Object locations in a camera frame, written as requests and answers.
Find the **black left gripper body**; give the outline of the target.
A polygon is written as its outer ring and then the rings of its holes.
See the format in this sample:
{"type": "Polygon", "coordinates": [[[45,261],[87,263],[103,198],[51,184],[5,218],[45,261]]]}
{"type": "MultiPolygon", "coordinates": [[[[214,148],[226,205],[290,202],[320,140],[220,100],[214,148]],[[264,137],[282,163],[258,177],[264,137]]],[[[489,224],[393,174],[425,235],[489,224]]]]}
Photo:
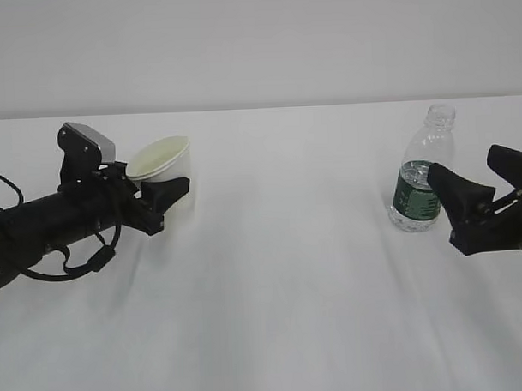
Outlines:
{"type": "Polygon", "coordinates": [[[139,198],[128,180],[126,164],[100,165],[63,163],[57,191],[79,211],[90,231],[122,225],[152,236],[165,228],[164,217],[139,198]]]}

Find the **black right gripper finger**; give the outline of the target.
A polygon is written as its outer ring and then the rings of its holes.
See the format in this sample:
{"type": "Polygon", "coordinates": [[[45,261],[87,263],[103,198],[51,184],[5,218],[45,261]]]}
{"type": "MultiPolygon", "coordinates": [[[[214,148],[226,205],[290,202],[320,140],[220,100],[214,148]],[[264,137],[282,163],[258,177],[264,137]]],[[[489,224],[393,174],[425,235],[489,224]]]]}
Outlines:
{"type": "Polygon", "coordinates": [[[437,163],[429,166],[427,182],[445,209],[453,229],[481,222],[493,213],[495,188],[466,180],[437,163]]]}
{"type": "Polygon", "coordinates": [[[515,189],[522,189],[522,151],[493,144],[487,156],[487,165],[515,189]]]}

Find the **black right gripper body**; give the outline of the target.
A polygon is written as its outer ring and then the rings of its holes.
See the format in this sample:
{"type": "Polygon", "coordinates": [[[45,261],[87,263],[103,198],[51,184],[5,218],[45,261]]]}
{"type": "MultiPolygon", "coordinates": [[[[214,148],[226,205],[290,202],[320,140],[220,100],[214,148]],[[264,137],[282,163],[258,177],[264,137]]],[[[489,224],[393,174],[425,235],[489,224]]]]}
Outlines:
{"type": "Polygon", "coordinates": [[[449,242],[465,256],[522,250],[522,190],[501,198],[507,206],[485,220],[451,230],[449,242]]]}

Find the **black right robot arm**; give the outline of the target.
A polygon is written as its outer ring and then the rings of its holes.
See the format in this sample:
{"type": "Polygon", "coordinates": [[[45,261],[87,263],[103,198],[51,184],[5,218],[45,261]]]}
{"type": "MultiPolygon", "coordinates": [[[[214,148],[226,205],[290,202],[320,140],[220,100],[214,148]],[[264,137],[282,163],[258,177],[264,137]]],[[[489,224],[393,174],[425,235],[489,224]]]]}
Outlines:
{"type": "Polygon", "coordinates": [[[451,224],[449,242],[464,256],[522,250],[522,151],[494,144],[486,163],[512,187],[509,194],[496,198],[495,187],[429,166],[427,182],[451,224]]]}

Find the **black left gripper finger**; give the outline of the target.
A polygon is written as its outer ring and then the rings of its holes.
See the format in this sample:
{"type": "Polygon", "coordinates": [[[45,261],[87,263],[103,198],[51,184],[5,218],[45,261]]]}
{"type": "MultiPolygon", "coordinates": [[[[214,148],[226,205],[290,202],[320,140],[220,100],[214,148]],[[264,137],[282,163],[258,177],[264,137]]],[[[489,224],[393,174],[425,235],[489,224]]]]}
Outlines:
{"type": "Polygon", "coordinates": [[[187,177],[176,177],[164,182],[142,183],[141,198],[149,210],[164,214],[189,193],[189,186],[190,179],[187,177]]]}

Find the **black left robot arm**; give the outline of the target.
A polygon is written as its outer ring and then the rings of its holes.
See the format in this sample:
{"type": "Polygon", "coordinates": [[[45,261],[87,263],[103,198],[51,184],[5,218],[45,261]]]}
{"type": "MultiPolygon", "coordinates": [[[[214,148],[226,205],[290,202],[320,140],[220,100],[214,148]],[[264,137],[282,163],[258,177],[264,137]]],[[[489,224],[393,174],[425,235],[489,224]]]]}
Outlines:
{"type": "Polygon", "coordinates": [[[117,162],[60,184],[51,195],[0,209],[0,289],[21,275],[54,283],[97,273],[115,257],[124,227],[149,237],[162,232],[164,214],[188,194],[189,178],[134,185],[124,172],[117,162]],[[60,274],[33,270],[55,251],[68,260],[69,246],[89,237],[100,246],[85,263],[64,264],[60,274]]]}

